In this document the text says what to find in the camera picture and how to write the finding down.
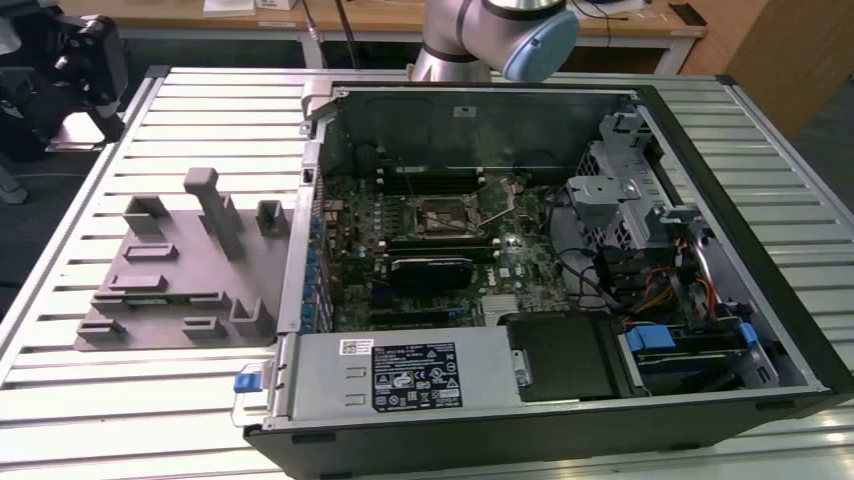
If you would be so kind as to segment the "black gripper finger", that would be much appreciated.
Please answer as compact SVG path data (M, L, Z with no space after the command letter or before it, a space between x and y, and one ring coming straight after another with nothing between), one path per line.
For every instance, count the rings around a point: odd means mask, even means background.
M126 62L113 20L101 15L57 17L62 33L56 71L78 110L105 142L116 142L125 124L117 109L126 88Z
M32 68L1 68L1 153L10 161L34 161L56 134L44 86Z

